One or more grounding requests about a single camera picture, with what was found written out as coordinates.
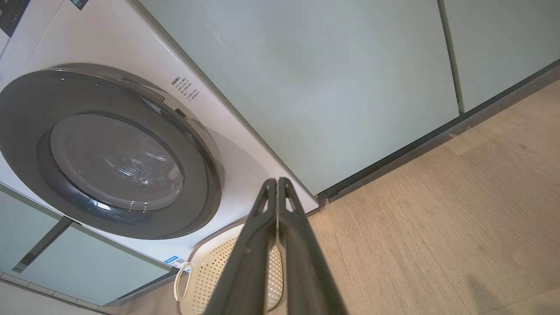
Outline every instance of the washing machine door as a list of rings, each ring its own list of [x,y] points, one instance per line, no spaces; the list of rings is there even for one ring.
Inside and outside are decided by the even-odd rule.
[[[0,93],[0,149],[44,201],[109,233],[180,237],[220,204],[218,162],[187,120],[108,78],[45,70],[16,79]]]

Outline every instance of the washing machine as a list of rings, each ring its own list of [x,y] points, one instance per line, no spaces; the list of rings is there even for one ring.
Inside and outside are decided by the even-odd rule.
[[[0,36],[5,186],[174,266],[247,215],[267,178],[318,207],[133,2],[16,9]]]

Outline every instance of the beige plastic basket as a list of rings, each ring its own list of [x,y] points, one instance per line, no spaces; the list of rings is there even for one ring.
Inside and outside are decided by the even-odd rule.
[[[227,230],[197,249],[190,262],[187,263],[191,268],[191,272],[183,297],[178,295],[178,274],[177,279],[175,279],[175,298],[180,302],[182,315],[199,315],[204,313],[242,227],[243,225],[239,225]],[[270,250],[268,262],[268,310],[273,309],[280,302],[283,293],[283,282],[282,254],[278,246],[274,245]]]

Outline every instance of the wooden floor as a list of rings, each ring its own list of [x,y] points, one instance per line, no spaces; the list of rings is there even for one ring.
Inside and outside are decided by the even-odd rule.
[[[350,314],[560,314],[560,81],[310,222]]]

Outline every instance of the washing machine control panel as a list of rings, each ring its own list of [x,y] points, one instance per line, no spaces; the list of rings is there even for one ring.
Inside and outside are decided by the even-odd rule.
[[[0,29],[9,37],[16,30],[30,0],[0,0]]]

